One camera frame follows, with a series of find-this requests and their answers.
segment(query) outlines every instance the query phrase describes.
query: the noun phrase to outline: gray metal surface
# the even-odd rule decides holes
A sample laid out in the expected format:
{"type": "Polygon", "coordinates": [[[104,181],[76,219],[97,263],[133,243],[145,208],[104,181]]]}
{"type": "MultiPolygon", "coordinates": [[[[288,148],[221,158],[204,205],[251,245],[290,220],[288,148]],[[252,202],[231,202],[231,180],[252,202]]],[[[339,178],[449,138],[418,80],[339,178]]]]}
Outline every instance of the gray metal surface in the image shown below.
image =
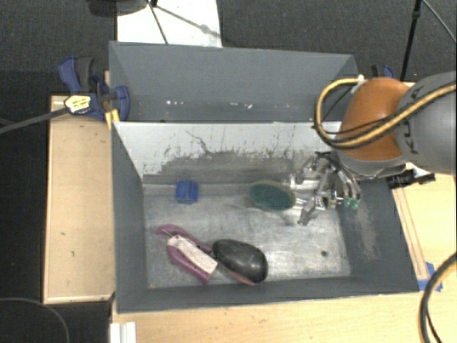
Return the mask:
{"type": "Polygon", "coordinates": [[[325,86],[358,75],[347,54],[119,42],[109,71],[129,89],[129,121],[310,121],[325,86]]]}

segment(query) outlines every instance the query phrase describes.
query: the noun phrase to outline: blue block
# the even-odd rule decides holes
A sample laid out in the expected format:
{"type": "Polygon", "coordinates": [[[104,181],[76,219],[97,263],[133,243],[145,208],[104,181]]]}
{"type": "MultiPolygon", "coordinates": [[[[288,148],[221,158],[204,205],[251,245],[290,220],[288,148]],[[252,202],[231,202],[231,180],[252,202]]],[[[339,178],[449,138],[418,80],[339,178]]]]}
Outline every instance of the blue block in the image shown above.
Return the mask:
{"type": "MultiPolygon", "coordinates": [[[[433,266],[432,263],[426,262],[426,266],[427,266],[428,273],[430,274],[430,276],[433,273],[435,273],[435,267],[433,266]]],[[[423,291],[424,289],[426,289],[426,285],[427,285],[428,279],[419,279],[417,282],[418,282],[420,291],[423,291]]],[[[437,292],[440,292],[442,289],[443,289],[443,284],[442,283],[440,283],[438,286],[435,287],[435,291],[437,291],[437,292]]]]}
{"type": "Polygon", "coordinates": [[[193,204],[199,197],[199,184],[190,180],[180,180],[176,184],[176,200],[178,203],[193,204]]]}

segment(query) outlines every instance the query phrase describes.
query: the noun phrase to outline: white label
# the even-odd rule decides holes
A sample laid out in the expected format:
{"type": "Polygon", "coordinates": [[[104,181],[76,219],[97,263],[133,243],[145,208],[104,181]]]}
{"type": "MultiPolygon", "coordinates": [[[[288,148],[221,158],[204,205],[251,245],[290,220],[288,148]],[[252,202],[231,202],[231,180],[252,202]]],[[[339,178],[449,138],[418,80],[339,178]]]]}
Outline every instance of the white label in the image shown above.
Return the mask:
{"type": "Polygon", "coordinates": [[[217,262],[213,258],[181,235],[170,238],[166,244],[173,248],[177,248],[193,265],[208,274],[213,273],[217,267],[217,262]]]}

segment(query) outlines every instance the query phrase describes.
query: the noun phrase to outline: black floor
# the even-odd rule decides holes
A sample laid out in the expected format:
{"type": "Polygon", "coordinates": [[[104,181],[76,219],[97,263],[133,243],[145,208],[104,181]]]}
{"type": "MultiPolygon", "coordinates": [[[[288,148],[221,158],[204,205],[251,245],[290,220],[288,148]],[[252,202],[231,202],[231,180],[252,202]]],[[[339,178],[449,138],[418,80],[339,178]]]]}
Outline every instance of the black floor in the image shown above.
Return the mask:
{"type": "MultiPolygon", "coordinates": [[[[362,73],[388,64],[398,77],[415,0],[217,0],[224,46],[353,54],[362,73]]],[[[457,0],[428,0],[456,35],[457,0]]],[[[0,118],[48,110],[65,91],[58,63],[92,56],[108,68],[113,3],[0,0],[0,118]]],[[[407,80],[456,69],[456,45],[423,6],[407,80]]],[[[41,298],[46,210],[46,125],[0,135],[0,299],[41,298]]],[[[108,304],[58,307],[72,342],[105,342],[108,304]]],[[[0,300],[0,342],[65,342],[51,311],[0,300]]]]}

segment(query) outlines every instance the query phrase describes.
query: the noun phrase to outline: purple tool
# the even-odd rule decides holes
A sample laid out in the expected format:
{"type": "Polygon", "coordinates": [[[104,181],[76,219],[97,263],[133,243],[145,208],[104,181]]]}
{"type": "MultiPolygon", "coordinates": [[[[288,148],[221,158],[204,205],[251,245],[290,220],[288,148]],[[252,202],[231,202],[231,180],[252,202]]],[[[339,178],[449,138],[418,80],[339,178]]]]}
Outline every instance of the purple tool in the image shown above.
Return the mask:
{"type": "Polygon", "coordinates": [[[173,263],[192,273],[203,284],[208,283],[218,264],[209,256],[211,247],[172,224],[160,226],[156,234],[170,237],[166,252],[173,263]]]}

